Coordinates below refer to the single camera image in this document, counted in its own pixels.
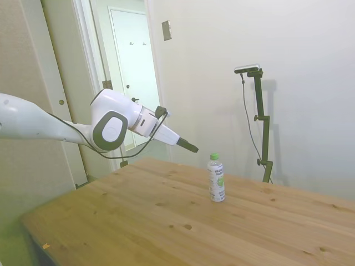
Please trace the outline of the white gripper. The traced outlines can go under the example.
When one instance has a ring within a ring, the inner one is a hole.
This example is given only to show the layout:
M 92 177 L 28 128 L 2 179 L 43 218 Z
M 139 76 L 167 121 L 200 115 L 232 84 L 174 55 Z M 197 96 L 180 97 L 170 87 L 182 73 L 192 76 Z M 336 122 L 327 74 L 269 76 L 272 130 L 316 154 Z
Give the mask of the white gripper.
M 153 117 L 151 122 L 153 129 L 150 137 L 152 139 L 158 140 L 170 146 L 178 145 L 193 153 L 198 152 L 199 149 L 195 145 L 189 143 L 187 140 L 180 137 L 175 131 L 165 126 L 163 121 L 159 121 L 157 118 Z

